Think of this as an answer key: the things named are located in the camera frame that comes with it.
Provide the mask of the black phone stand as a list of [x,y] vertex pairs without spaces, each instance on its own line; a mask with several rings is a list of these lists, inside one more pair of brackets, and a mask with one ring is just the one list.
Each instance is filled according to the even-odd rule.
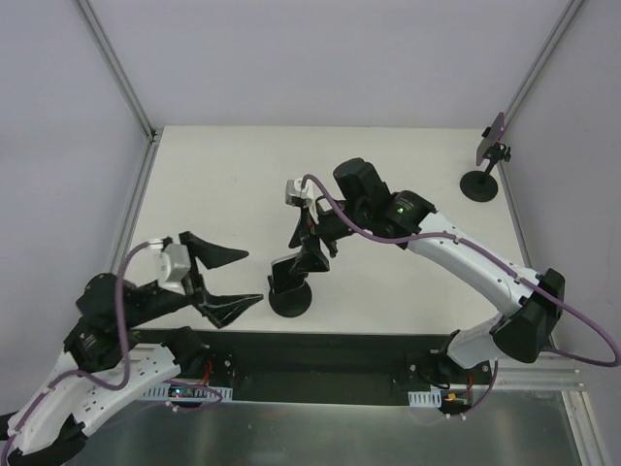
[[269,291],[271,309],[279,316],[294,318],[304,314],[311,306],[312,292],[308,283],[280,293]]
[[490,146],[477,159],[478,165],[483,161],[487,161],[487,167],[484,171],[470,171],[466,173],[459,183],[461,192],[470,200],[478,203],[486,203],[493,200],[499,192],[499,186],[491,172],[499,162],[509,162],[510,159],[511,149],[509,146],[499,142]]

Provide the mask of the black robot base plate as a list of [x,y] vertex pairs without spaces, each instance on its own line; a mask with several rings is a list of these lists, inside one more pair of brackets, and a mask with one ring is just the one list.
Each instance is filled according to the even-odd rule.
[[405,406],[427,391],[443,335],[201,331],[210,382],[236,401]]

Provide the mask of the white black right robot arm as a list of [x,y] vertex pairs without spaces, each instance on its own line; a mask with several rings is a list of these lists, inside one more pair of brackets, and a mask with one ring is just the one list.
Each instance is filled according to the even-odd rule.
[[328,211],[318,205],[327,194],[312,176],[285,186],[286,204],[301,211],[289,244],[299,251],[293,273],[329,271],[339,239],[368,234],[378,243],[435,262],[496,308],[497,316],[450,335],[437,358],[444,381],[458,383],[475,365],[502,355],[522,363],[538,359],[562,314],[555,303],[565,287],[560,273],[549,269],[540,274],[495,256],[430,201],[409,190],[391,191],[375,166],[360,157],[340,164],[333,177],[343,199],[330,199]]

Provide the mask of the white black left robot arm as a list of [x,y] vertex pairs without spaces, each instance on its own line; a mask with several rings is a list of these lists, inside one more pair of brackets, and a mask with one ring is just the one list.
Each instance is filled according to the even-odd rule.
[[247,256],[185,231],[142,242],[117,272],[93,277],[49,376],[22,409],[1,417],[2,464],[65,464],[112,416],[161,383],[176,390],[174,411],[188,411],[186,397],[199,392],[207,396],[201,408],[219,403],[223,394],[210,382],[232,375],[233,358],[214,353],[191,327],[165,331],[141,359],[130,351],[141,342],[141,325],[183,308],[222,329],[262,301],[260,294],[213,295],[200,272]]

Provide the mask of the black smartphone silver edge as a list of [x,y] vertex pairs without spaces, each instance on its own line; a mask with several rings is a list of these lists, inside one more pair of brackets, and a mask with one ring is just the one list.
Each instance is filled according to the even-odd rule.
[[268,284],[270,293],[275,296],[297,291],[310,291],[307,282],[309,273],[298,269],[299,253],[288,254],[271,262]]

